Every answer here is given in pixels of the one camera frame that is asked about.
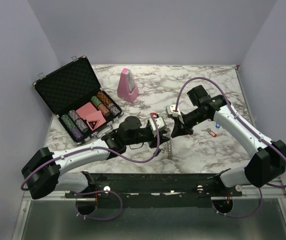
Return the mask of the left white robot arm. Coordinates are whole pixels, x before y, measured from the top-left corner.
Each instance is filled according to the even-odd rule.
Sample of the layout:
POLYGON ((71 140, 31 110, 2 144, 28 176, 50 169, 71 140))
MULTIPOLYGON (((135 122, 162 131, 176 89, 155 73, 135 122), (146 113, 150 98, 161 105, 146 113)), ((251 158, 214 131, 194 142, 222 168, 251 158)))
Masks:
POLYGON ((94 186, 89 174, 72 173, 73 169, 89 163, 121 157, 133 162, 123 155, 130 145, 148 143, 154 153, 146 162, 151 161, 160 151, 160 145, 169 141, 165 136, 166 124, 157 114, 151 114, 146 127, 140 119, 128 116, 117 129, 102 138, 74 149, 51 152, 49 148, 39 149, 22 168, 24 177, 20 188, 28 191, 32 199, 41 199, 54 191, 72 191, 87 198, 93 194, 94 186))

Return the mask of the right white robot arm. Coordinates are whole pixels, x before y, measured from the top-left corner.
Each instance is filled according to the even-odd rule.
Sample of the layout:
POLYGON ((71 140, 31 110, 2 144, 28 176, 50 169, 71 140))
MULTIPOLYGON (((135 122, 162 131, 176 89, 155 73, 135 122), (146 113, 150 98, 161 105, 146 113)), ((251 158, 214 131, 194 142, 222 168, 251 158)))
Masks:
POLYGON ((166 107, 167 116, 174 120, 171 137, 192 135, 193 127, 212 120, 233 136, 245 149, 250 161, 246 166, 228 169, 213 182, 213 191, 224 196, 237 185, 262 187, 282 175, 286 162, 279 155, 286 155, 286 144, 273 141, 249 124, 220 94, 211 97, 202 85, 188 91, 188 97, 196 109, 184 114, 173 104, 166 107))

